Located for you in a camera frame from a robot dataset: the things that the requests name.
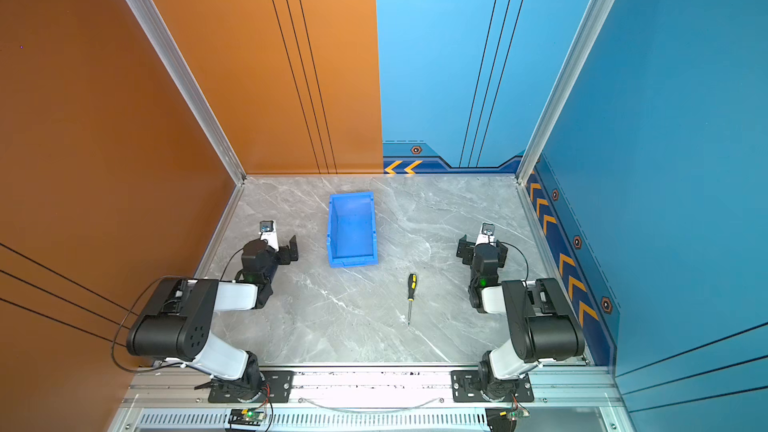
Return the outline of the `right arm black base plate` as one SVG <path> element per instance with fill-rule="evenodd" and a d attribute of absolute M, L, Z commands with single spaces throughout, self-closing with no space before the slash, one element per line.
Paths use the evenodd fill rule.
<path fill-rule="evenodd" d="M 532 403 L 535 401 L 529 377 L 498 380 L 482 378 L 478 370 L 450 372 L 453 401 L 457 403 Z"/>

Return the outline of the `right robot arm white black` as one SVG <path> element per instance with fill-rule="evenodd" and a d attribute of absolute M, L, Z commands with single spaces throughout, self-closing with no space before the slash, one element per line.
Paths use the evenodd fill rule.
<path fill-rule="evenodd" d="M 504 344 L 484 353 L 478 378 L 469 385 L 490 402 L 527 399 L 520 390 L 531 371 L 545 363 L 561 362 L 584 354 L 586 339 L 558 280 L 544 278 L 501 280 L 499 270 L 509 250 L 518 248 L 490 235 L 474 243 L 458 240 L 456 256 L 470 269 L 468 298 L 482 314 L 506 318 Z"/>

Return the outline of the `yellow black screwdriver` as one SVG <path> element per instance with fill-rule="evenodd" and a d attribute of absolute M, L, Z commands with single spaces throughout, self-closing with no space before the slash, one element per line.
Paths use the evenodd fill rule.
<path fill-rule="evenodd" d="M 415 301 L 416 289 L 417 289 L 417 275 L 415 273 L 411 273 L 408 277 L 408 297 L 407 297 L 408 308 L 407 308 L 407 315 L 406 315 L 407 325 L 411 324 L 412 310 L 413 310 L 413 304 Z"/>

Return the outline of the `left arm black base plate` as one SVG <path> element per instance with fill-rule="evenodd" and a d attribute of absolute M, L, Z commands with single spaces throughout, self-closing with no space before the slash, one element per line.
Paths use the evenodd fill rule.
<path fill-rule="evenodd" d="M 268 401 L 271 404 L 285 404 L 289 402 L 294 377 L 295 373 L 291 370 L 267 370 L 259 372 L 253 381 L 213 379 L 208 388 L 208 402 L 258 405 Z"/>

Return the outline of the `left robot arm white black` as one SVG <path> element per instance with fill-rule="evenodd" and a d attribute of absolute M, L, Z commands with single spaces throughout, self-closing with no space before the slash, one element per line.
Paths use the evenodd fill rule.
<path fill-rule="evenodd" d="M 245 244 L 242 268 L 231 281 L 160 279 L 127 334 L 128 353 L 205 375 L 208 380 L 195 388 L 207 390 L 211 403 L 270 401 L 269 379 L 261 372 L 257 355 L 218 337 L 212 320 L 217 312 L 266 306 L 278 268 L 299 259 L 295 236 L 286 245 L 275 244 L 274 237 L 267 232 Z"/>

